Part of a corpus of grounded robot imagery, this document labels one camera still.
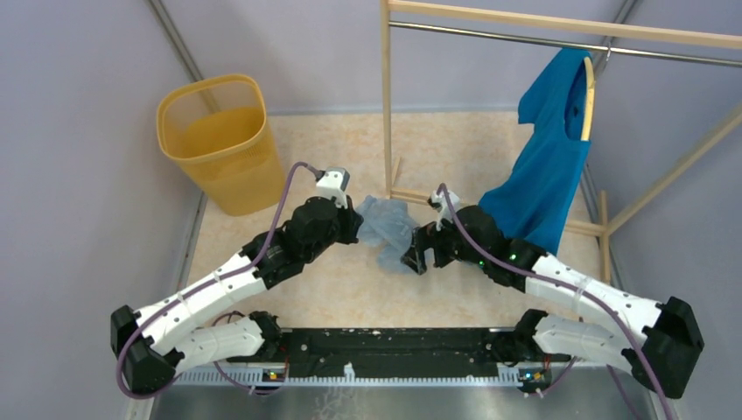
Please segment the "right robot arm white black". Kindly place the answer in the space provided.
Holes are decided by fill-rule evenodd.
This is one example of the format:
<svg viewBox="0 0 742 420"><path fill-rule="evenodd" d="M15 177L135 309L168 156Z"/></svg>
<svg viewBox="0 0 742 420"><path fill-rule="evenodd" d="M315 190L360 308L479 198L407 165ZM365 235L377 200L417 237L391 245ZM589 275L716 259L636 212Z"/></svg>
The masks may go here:
<svg viewBox="0 0 742 420"><path fill-rule="evenodd" d="M639 297L602 283L528 241L507 238L492 216L466 206L412 231L401 261L418 275L454 261L470 263L495 283L570 308L583 323L540 311L523 316L513 337L525 361L568 354L628 372L652 391L679 399L697 365L704 339L690 304Z"/></svg>

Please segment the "light blue plastic trash bag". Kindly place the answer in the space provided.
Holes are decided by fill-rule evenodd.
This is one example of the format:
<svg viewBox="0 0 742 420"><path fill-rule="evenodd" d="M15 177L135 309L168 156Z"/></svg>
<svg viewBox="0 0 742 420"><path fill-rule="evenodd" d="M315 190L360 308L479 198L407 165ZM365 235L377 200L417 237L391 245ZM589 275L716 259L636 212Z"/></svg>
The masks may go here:
<svg viewBox="0 0 742 420"><path fill-rule="evenodd" d="M419 226L410 216L408 204L367 195L355 211L363 218L357 237L361 243L379 249L378 266L389 273L414 274L402 262L410 248L412 231Z"/></svg>

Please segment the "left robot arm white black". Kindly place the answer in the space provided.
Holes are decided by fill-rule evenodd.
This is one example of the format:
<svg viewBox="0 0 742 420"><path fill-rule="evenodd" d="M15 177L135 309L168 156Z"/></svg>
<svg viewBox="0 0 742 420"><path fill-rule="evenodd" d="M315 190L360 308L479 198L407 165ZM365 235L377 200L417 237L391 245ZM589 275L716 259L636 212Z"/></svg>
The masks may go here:
<svg viewBox="0 0 742 420"><path fill-rule="evenodd" d="M253 311L240 320L205 323L242 300L298 276L334 244L355 244L362 223L353 201L310 197L273 232L259 234L215 272L157 304L124 305L110 319L116 379L126 396L153 397L177 376L234 357L271 361L281 348L276 316Z"/></svg>

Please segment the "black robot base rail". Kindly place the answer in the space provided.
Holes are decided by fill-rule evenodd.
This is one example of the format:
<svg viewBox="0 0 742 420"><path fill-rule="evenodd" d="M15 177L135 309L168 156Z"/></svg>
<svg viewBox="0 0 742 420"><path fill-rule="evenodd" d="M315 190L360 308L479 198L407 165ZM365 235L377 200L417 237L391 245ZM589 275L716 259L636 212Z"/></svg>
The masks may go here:
<svg viewBox="0 0 742 420"><path fill-rule="evenodd" d="M277 363L291 378L339 377L350 365L360 378L494 377L521 362L567 361L546 354L511 329L294 328L283 331L270 356L235 356L237 363Z"/></svg>

